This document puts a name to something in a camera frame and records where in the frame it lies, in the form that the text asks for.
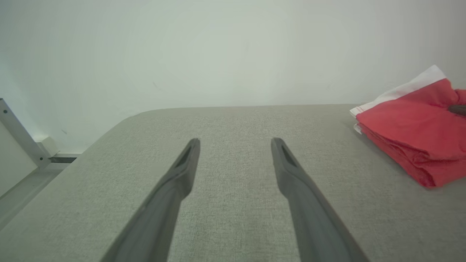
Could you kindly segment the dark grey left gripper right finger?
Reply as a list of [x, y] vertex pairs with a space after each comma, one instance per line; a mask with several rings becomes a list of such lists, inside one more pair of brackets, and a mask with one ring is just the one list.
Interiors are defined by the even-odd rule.
[[271, 152], [278, 188], [289, 203], [301, 262], [368, 262], [286, 143], [273, 138]]

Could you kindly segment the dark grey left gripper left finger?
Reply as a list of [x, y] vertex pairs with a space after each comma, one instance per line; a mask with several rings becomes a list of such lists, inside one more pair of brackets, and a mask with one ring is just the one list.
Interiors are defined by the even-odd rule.
[[193, 189], [200, 140], [191, 139], [101, 262], [167, 262], [180, 205]]

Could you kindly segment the red shorts with white panel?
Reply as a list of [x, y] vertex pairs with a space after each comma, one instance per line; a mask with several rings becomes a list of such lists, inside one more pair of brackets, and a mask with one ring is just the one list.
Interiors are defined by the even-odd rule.
[[423, 159], [466, 159], [466, 116], [449, 111], [466, 106], [466, 88], [453, 88], [431, 66], [413, 80], [350, 110], [367, 131]]

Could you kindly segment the white baseboard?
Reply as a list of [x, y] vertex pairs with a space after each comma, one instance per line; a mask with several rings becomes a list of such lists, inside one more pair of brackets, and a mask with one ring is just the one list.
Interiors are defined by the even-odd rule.
[[66, 152], [58, 149], [56, 142], [49, 136], [36, 141], [40, 149], [40, 161], [49, 161], [50, 163], [72, 163], [82, 155], [81, 152]]

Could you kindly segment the white flat panel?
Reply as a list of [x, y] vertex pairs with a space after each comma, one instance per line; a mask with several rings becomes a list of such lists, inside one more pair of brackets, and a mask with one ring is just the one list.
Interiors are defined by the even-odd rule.
[[0, 197], [36, 169], [37, 165], [0, 122]]

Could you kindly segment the grey metal frame bar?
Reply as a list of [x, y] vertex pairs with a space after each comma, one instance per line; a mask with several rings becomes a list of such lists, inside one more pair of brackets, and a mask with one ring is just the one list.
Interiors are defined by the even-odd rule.
[[39, 169], [44, 169], [51, 163], [3, 98], [0, 98], [0, 122]]

